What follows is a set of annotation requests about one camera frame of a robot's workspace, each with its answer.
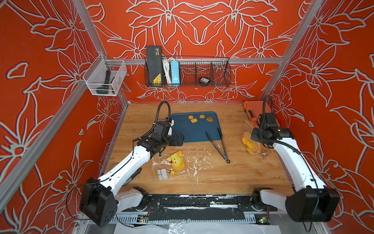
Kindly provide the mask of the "black metal tongs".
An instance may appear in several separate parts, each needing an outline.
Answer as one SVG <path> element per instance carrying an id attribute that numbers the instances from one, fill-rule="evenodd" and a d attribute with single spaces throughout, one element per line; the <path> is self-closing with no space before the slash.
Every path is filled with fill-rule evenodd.
<path id="1" fill-rule="evenodd" d="M 223 141 L 223 134 L 222 134 L 222 130 L 220 128 L 217 128 L 217 131 L 218 131 L 218 134 L 219 134 L 219 137 L 220 137 L 220 141 L 221 141 L 221 144 L 217 145 L 215 143 L 215 141 L 211 138 L 211 136 L 209 135 L 209 133 L 206 131 L 206 136 L 208 138 L 208 140 L 213 144 L 213 146 L 215 147 L 215 149 L 219 152 L 219 154 L 223 157 L 223 159 L 226 161 L 226 163 L 230 164 L 231 161 L 230 159 L 228 158 L 228 154 L 227 154 L 227 150 L 226 150 L 226 146 L 225 146 L 225 143 Z"/>

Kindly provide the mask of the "dark blue tray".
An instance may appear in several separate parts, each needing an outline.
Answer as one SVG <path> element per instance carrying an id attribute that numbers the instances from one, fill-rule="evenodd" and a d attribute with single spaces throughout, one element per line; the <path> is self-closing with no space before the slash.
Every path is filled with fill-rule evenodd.
<path id="1" fill-rule="evenodd" d="M 197 119 L 196 123 L 192 123 L 188 119 L 190 115 Z M 205 115 L 205 118 L 200 119 L 200 115 Z M 182 133 L 184 135 L 184 143 L 209 141 L 206 131 L 214 141 L 220 140 L 217 128 L 221 127 L 215 112 L 175 113 L 171 114 L 170 117 L 174 120 L 173 133 Z M 212 117 L 213 122 L 207 121 L 208 117 Z"/>

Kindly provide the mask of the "bag with yellow duck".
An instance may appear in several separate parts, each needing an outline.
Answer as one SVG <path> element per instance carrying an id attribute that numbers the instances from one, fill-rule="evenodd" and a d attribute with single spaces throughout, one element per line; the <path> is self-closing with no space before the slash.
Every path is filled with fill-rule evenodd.
<path id="1" fill-rule="evenodd" d="M 175 177 L 189 174 L 182 151 L 153 158 L 152 170 L 155 181 L 174 179 Z"/>

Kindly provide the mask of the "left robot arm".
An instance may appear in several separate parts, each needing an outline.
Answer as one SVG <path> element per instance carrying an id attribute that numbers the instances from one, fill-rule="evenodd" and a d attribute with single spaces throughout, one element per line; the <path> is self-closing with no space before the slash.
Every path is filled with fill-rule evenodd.
<path id="1" fill-rule="evenodd" d="M 160 111 L 163 105 L 168 108 L 164 120 L 155 118 L 151 129 L 132 141 L 132 151 L 119 164 L 97 179 L 89 178 L 82 185 L 79 210 L 98 227 L 109 224 L 118 212 L 147 207 L 148 193 L 144 189 L 138 186 L 127 192 L 120 192 L 120 189 L 136 176 L 141 166 L 155 155 L 161 155 L 171 143 L 176 143 L 170 104 L 162 101 L 157 110 Z"/>

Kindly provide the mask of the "clear bag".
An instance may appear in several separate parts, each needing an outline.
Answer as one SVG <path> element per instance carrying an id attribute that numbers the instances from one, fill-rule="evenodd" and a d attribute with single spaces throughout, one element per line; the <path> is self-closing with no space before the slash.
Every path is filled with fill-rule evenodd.
<path id="1" fill-rule="evenodd" d="M 261 152 L 260 143 L 251 139 L 254 126 L 250 121 L 246 120 L 244 122 L 244 132 L 242 134 L 242 143 L 246 147 L 247 152 L 250 156 L 259 157 Z"/>

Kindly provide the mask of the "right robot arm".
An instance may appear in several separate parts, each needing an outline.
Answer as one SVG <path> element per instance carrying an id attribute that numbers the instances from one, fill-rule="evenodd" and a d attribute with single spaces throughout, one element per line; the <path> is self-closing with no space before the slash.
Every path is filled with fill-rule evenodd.
<path id="1" fill-rule="evenodd" d="M 259 125 L 253 129 L 251 139 L 276 151 L 294 193 L 284 195 L 270 188 L 255 188 L 251 196 L 253 208 L 262 211 L 271 206 L 286 211 L 295 222 L 329 222 L 340 201 L 339 193 L 317 176 L 291 130 L 279 127 L 273 109 L 266 111 L 267 103 L 274 106 L 269 95 L 263 101 Z"/>

